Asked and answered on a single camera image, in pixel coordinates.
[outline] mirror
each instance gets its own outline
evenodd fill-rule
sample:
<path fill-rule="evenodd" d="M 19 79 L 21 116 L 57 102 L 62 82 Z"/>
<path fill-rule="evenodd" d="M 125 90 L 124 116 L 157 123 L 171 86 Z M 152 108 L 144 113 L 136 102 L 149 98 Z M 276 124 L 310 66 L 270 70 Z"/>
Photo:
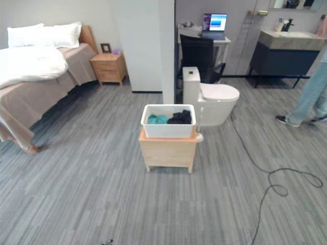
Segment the mirror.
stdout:
<path fill-rule="evenodd" d="M 272 9 L 298 9 L 317 11 L 323 0 L 271 0 Z"/>

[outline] striped carpet floor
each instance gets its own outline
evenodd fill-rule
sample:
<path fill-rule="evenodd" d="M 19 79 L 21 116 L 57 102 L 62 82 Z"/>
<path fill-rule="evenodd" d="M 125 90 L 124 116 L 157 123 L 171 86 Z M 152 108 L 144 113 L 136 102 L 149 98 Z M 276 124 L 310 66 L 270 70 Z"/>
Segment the striped carpet floor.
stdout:
<path fill-rule="evenodd" d="M 327 124 L 274 120 L 294 108 L 305 82 L 294 90 L 293 81 L 224 83 L 241 93 L 233 118 L 256 164 L 311 172 L 327 186 Z M 147 173 L 139 121 L 144 105 L 161 102 L 161 94 L 132 94 L 129 85 L 89 83 L 32 127 L 39 154 L 0 143 L 0 244 L 250 244 L 267 174 L 251 163 L 230 119 L 202 128 L 193 174 Z M 268 192 L 254 244 L 327 244 L 326 187 L 287 172 L 272 181 L 289 195 Z"/>

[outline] laundry basket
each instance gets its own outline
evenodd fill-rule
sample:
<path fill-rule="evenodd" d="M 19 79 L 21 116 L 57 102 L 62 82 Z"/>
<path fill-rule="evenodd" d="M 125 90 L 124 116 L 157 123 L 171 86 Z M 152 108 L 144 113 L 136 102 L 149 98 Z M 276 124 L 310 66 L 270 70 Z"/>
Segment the laundry basket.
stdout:
<path fill-rule="evenodd" d="M 148 124 L 151 114 L 173 117 L 174 113 L 188 110 L 191 112 L 192 124 Z M 195 111 L 192 105 L 146 105 L 141 118 L 148 138 L 190 138 L 196 124 Z"/>

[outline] black office chair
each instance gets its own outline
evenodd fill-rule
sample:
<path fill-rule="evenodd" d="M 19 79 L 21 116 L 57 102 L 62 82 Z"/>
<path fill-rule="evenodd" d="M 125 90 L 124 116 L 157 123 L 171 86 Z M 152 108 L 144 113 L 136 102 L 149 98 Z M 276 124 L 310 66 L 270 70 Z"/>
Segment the black office chair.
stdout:
<path fill-rule="evenodd" d="M 222 76 L 225 64 L 214 67 L 214 41 L 207 38 L 197 38 L 180 35 L 183 59 L 178 78 L 182 79 L 182 68 L 195 66 L 199 69 L 201 83 L 215 83 Z"/>

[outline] baseboard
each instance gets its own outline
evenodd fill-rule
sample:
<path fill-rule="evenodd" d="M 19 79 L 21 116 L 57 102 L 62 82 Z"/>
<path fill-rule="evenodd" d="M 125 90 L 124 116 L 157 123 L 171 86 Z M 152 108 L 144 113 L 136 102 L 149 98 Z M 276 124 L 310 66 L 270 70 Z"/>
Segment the baseboard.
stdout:
<path fill-rule="evenodd" d="M 298 76 L 276 76 L 276 75 L 223 75 L 222 78 L 298 78 Z"/>
<path fill-rule="evenodd" d="M 132 93 L 162 93 L 162 91 L 132 91 Z"/>

